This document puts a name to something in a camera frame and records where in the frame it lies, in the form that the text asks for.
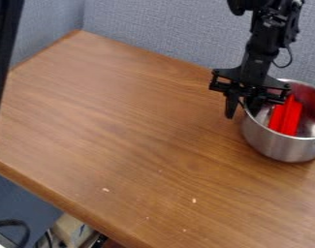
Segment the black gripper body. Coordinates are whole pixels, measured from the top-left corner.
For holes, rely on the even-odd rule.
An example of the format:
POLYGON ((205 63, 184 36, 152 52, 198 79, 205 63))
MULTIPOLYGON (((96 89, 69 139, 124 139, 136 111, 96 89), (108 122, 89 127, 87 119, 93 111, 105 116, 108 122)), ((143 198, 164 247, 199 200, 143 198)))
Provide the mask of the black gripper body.
POLYGON ((209 89, 223 97, 227 92, 237 93, 238 101, 263 95, 265 103, 282 104, 289 87, 267 75, 271 64, 271 59, 246 58, 234 68, 213 69, 209 89))

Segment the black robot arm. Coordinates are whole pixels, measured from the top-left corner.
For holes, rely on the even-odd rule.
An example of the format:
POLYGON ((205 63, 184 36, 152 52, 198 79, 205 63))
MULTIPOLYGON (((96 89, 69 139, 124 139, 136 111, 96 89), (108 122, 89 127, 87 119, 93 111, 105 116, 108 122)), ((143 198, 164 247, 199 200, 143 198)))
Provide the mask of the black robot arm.
POLYGON ((270 65, 286 68, 293 62, 290 43, 298 33, 298 16, 304 0, 226 0, 235 16, 250 11, 250 38, 241 64, 230 69, 213 69, 209 89, 225 97, 223 115, 231 118, 245 103, 255 115, 265 103, 284 104, 290 87, 267 75, 270 65))

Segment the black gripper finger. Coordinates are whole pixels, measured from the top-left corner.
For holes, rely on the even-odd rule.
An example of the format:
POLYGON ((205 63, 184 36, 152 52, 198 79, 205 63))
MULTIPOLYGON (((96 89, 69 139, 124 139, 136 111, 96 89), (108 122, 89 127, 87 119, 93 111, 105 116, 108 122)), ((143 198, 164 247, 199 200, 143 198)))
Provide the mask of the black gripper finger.
POLYGON ((255 96, 246 98, 245 104, 246 104, 249 114, 251 116, 255 116, 258 114, 263 103, 265 103, 265 96, 263 95, 255 95, 255 96))
POLYGON ((238 106, 238 94, 234 92, 227 92, 225 94, 225 117, 227 119, 233 118, 237 106, 238 106))

